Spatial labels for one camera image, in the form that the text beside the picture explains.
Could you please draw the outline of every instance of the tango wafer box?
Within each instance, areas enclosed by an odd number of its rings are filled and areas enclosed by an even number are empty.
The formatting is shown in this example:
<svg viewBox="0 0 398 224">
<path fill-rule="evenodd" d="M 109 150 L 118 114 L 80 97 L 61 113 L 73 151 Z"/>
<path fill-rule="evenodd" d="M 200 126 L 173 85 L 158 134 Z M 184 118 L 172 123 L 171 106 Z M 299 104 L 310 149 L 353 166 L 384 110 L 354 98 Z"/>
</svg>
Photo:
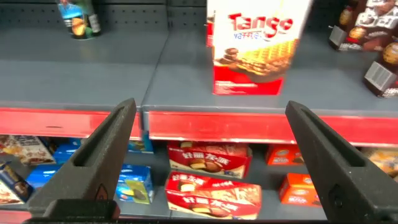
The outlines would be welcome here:
<svg viewBox="0 0 398 224">
<path fill-rule="evenodd" d="M 249 170 L 252 151 L 245 143 L 169 142 L 171 168 L 242 179 Z"/>
<path fill-rule="evenodd" d="M 266 154 L 268 165 L 302 165 L 304 159 L 297 145 L 273 144 Z"/>
<path fill-rule="evenodd" d="M 279 189 L 279 198 L 284 204 L 322 206 L 308 174 L 287 174 Z"/>
<path fill-rule="evenodd" d="M 256 219 L 261 187 L 172 171 L 166 183 L 169 209 L 220 219 Z"/>
<path fill-rule="evenodd" d="M 312 0 L 220 0 L 215 15 L 217 95 L 278 95 Z"/>
</svg>

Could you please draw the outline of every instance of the store shelf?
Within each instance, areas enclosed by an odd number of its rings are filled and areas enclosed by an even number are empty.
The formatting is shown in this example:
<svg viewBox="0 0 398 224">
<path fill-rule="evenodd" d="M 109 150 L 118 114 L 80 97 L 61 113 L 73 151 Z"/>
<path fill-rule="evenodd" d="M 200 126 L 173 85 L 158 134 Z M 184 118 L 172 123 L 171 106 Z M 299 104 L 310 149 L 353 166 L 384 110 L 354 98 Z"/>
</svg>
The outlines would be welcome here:
<svg viewBox="0 0 398 224">
<path fill-rule="evenodd" d="M 145 128 L 152 139 L 294 143 L 284 115 L 294 100 L 353 144 L 397 145 L 398 99 L 361 81 L 376 55 L 335 52 L 329 32 L 304 33 L 279 96 L 213 95 L 205 33 L 171 33 L 144 101 Z"/>
<path fill-rule="evenodd" d="M 126 98 L 140 108 L 166 39 L 166 29 L 88 41 L 65 29 L 2 30 L 0 133 L 85 138 Z M 139 113 L 131 136 L 141 136 Z"/>
<path fill-rule="evenodd" d="M 262 209 L 258 220 L 326 220 L 321 208 L 282 205 L 278 199 L 277 190 L 285 175 L 288 172 L 306 174 L 308 172 L 305 166 L 267 166 L 264 161 L 265 145 L 252 145 L 251 147 L 253 149 L 252 164 L 248 176 L 240 181 L 259 184 L 262 187 Z M 164 184 L 170 172 L 170 165 L 163 142 L 155 143 L 155 154 L 127 154 L 125 163 L 151 166 L 155 197 L 154 202 L 150 205 L 121 202 L 115 198 L 121 208 L 121 217 L 203 218 L 198 215 L 169 210 Z M 23 177 L 29 175 L 30 170 L 18 162 L 13 162 L 12 167 Z M 21 217 L 27 219 L 30 214 L 26 208 L 26 205 L 2 206 L 0 207 L 0 217 L 10 220 L 10 222 L 15 222 L 16 218 L 21 219 Z"/>
</svg>

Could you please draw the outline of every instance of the product packaging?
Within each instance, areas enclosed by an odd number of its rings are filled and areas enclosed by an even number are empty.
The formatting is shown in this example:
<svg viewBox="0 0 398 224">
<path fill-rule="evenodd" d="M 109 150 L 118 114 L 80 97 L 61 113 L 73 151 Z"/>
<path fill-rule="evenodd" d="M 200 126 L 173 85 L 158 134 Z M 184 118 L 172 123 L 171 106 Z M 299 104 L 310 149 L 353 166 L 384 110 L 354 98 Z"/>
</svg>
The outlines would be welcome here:
<svg viewBox="0 0 398 224">
<path fill-rule="evenodd" d="M 398 96 L 398 26 L 387 42 L 364 76 L 365 85 L 376 96 L 386 98 Z"/>
<path fill-rule="evenodd" d="M 219 1 L 213 93 L 278 95 L 312 1 Z"/>
<path fill-rule="evenodd" d="M 302 165 L 304 159 L 297 145 L 273 144 L 266 154 L 268 165 Z"/>
<path fill-rule="evenodd" d="M 279 198 L 284 204 L 322 206 L 308 174 L 287 174 L 279 189 Z"/>
<path fill-rule="evenodd" d="M 398 175 L 398 148 L 364 147 L 361 152 L 391 177 Z"/>
<path fill-rule="evenodd" d="M 216 16 L 216 8 L 219 0 L 207 0 L 207 17 L 206 17 L 206 46 L 213 46 L 213 28 L 214 28 L 214 19 Z"/>
<path fill-rule="evenodd" d="M 62 19 L 74 39 L 100 35 L 100 24 L 91 0 L 56 0 Z"/>
<path fill-rule="evenodd" d="M 26 182 L 35 189 L 43 187 L 61 168 L 62 165 L 37 166 L 26 178 Z"/>
<path fill-rule="evenodd" d="M 172 171 L 166 182 L 169 209 L 222 219 L 256 219 L 261 187 Z"/>
<path fill-rule="evenodd" d="M 336 50 L 380 51 L 398 22 L 396 0 L 349 0 L 329 43 Z"/>
<path fill-rule="evenodd" d="M 123 164 L 116 195 L 125 202 L 152 203 L 154 188 L 150 177 L 150 167 Z"/>
<path fill-rule="evenodd" d="M 0 152 L 18 157 L 25 165 L 54 164 L 50 151 L 36 136 L 0 135 Z"/>
<path fill-rule="evenodd" d="M 244 143 L 169 142 L 171 168 L 242 179 L 249 170 L 252 151 Z"/>
<path fill-rule="evenodd" d="M 32 192 L 32 186 L 6 163 L 0 162 L 0 205 L 25 203 Z"/>
</svg>

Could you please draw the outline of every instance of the cookie package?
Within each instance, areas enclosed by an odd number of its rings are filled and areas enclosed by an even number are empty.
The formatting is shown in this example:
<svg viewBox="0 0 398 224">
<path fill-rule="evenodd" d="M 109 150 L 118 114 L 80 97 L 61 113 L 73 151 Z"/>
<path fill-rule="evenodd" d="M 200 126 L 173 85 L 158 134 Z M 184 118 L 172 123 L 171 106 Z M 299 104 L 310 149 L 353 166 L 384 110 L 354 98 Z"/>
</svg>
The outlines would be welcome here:
<svg viewBox="0 0 398 224">
<path fill-rule="evenodd" d="M 213 93 L 278 95 L 312 0 L 218 1 Z"/>
<path fill-rule="evenodd" d="M 166 182 L 169 209 L 208 218 L 254 220 L 261 209 L 261 187 L 172 171 Z"/>
<path fill-rule="evenodd" d="M 398 27 L 364 76 L 365 85 L 380 97 L 398 96 Z"/>
<path fill-rule="evenodd" d="M 124 202 L 152 203 L 154 187 L 150 177 L 150 167 L 123 164 L 116 195 Z"/>
<path fill-rule="evenodd" d="M 279 189 L 280 202 L 283 204 L 321 207 L 317 191 L 310 175 L 288 173 Z"/>
<path fill-rule="evenodd" d="M 273 144 L 266 153 L 266 162 L 268 165 L 303 165 L 304 159 L 297 145 Z"/>
<path fill-rule="evenodd" d="M 252 151 L 245 143 L 177 142 L 167 144 L 171 168 L 242 179 Z"/>
<path fill-rule="evenodd" d="M 398 22 L 396 0 L 349 0 L 330 37 L 340 51 L 381 51 Z"/>
<path fill-rule="evenodd" d="M 32 193 L 32 186 L 7 163 L 0 162 L 0 205 L 26 203 Z"/>
<path fill-rule="evenodd" d="M 100 24 L 91 0 L 56 0 L 56 2 L 72 38 L 86 40 L 100 35 Z"/>
<path fill-rule="evenodd" d="M 37 136 L 0 135 L 0 153 L 14 155 L 25 165 L 54 164 L 51 151 Z"/>
</svg>

